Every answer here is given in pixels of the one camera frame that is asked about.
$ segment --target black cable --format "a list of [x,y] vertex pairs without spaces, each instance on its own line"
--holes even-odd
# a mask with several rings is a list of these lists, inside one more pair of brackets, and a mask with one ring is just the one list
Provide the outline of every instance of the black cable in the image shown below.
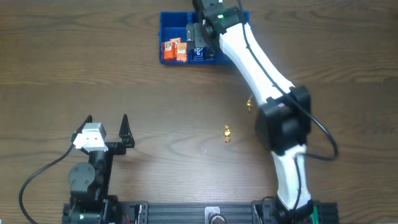
[[24,203],[22,201],[22,196],[24,194],[25,188],[26,186],[29,184],[29,182],[35,178],[37,175],[39,175],[41,172],[45,171],[46,169],[48,169],[49,167],[51,167],[52,165],[56,164],[57,162],[61,161],[63,158],[65,158],[70,151],[72,151],[73,149],[73,144],[70,145],[68,151],[62,155],[61,157],[59,157],[58,159],[54,160],[53,162],[47,164],[46,166],[44,166],[43,168],[39,169],[38,171],[36,171],[34,174],[32,174],[24,183],[24,185],[21,187],[21,191],[19,192],[19,206],[23,212],[23,214],[25,215],[25,217],[32,223],[32,224],[37,224],[37,222],[35,222],[35,220],[33,220],[32,217],[30,217],[30,215],[27,213],[25,207],[24,207]]
[[[266,69],[262,66],[261,62],[258,60],[256,55],[250,48],[250,44],[249,44],[248,38],[246,36],[246,30],[244,28],[246,21],[244,19],[244,15],[243,15],[242,2],[241,2],[241,0],[237,0],[237,2],[238,2],[239,10],[241,11],[240,16],[241,16],[241,22],[242,22],[243,37],[244,37],[244,41],[246,43],[246,47],[250,51],[250,54],[253,56],[256,63],[260,66],[261,70],[266,74],[267,78],[271,81],[272,85],[275,88],[277,88],[301,113],[303,113],[305,116],[309,117],[325,133],[325,135],[329,139],[331,145],[333,146],[333,156],[332,157],[319,156],[319,155],[315,155],[315,154],[311,154],[311,153],[301,153],[301,154],[298,154],[297,156],[308,156],[310,158],[318,159],[318,160],[322,160],[322,161],[334,161],[338,156],[338,147],[337,147],[337,143],[336,143],[335,139],[333,138],[333,136],[331,135],[331,133],[327,130],[327,128],[325,128],[321,124],[321,122],[319,122],[314,116],[312,116],[312,114],[310,114],[307,110],[305,110],[289,94],[287,94],[285,91],[283,91],[283,89],[281,89],[281,87],[279,87],[279,85],[271,78],[271,76],[268,74]],[[300,200],[300,196],[301,196],[301,184],[302,184],[301,178],[300,178],[299,165],[297,164],[297,156],[294,158],[294,163],[295,163],[297,175],[298,175],[298,195],[297,195],[297,200],[295,202],[293,211],[296,210],[297,205],[299,204],[299,200]]]

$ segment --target wood grain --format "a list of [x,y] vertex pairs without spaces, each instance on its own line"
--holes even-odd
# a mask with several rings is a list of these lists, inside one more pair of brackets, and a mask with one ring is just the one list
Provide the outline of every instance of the wood grain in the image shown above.
[[[312,197],[338,202],[342,223],[398,220],[398,2],[244,1],[276,67],[306,85],[340,157],[308,159]],[[233,67],[159,63],[160,11],[190,1],[0,1],[0,219],[27,223],[17,196],[66,151],[88,114],[116,139],[127,113],[135,149],[116,157],[111,194],[149,202],[250,202],[274,195],[271,155],[253,131],[251,94]],[[223,125],[232,141],[223,142]],[[313,127],[310,152],[330,144]],[[73,151],[35,178],[24,203],[60,223]]]

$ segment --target blue tray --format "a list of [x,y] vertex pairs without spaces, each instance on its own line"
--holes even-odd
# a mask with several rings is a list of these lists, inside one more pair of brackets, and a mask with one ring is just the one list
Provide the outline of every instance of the blue tray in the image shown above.
[[[250,13],[245,11],[244,16],[250,21]],[[159,61],[164,65],[230,65],[232,61],[223,52],[217,52],[213,58],[194,60],[193,50],[189,50],[186,62],[163,60],[162,43],[170,39],[181,37],[182,42],[187,41],[188,23],[198,22],[195,12],[161,12],[159,23]]]

